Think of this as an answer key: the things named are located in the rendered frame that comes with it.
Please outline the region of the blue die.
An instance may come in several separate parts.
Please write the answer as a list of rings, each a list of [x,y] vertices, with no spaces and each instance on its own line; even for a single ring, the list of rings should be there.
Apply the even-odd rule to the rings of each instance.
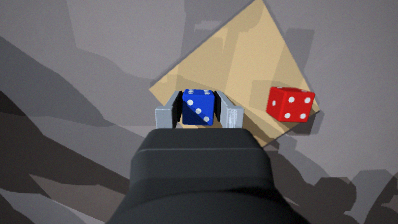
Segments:
[[[212,90],[185,89],[182,96],[184,125],[213,125],[215,95]]]

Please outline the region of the red die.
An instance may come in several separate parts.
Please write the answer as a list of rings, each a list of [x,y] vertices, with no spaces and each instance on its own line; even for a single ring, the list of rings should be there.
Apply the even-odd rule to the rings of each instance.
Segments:
[[[315,93],[298,88],[271,87],[266,112],[279,122],[307,122]]]

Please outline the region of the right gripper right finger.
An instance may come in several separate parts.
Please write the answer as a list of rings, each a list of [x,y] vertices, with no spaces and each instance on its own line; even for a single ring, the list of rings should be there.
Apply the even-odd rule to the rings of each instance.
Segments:
[[[234,106],[222,91],[214,91],[215,115],[223,128],[242,128],[244,109]]]

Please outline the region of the beige flat mat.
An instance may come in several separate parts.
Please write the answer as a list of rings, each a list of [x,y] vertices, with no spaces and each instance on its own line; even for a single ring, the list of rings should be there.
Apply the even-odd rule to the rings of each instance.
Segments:
[[[163,106],[175,91],[222,91],[244,109],[243,128],[263,147],[300,123],[266,112],[271,87],[310,91],[263,1],[255,0],[149,90]]]

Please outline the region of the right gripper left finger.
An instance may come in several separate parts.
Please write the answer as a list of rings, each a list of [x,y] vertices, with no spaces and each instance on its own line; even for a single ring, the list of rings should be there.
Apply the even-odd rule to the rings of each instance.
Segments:
[[[156,126],[158,128],[176,128],[182,114],[182,91],[175,91],[165,106],[155,109]]]

